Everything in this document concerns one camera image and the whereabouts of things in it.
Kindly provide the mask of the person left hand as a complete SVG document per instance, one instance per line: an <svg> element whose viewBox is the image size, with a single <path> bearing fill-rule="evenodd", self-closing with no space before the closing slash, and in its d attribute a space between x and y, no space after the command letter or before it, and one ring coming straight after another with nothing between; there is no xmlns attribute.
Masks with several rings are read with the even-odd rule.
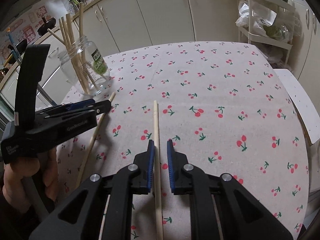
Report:
<svg viewBox="0 0 320 240"><path fill-rule="evenodd" d="M52 148L45 155L47 160L42 165L37 158L18 158L16 162L10 163L4 168L3 196L9 205L21 213L27 212L31 206L21 180L24 177L35 175L40 168L43 168L42 180L46 196L53 201L57 198L59 182L56 148Z"/></svg>

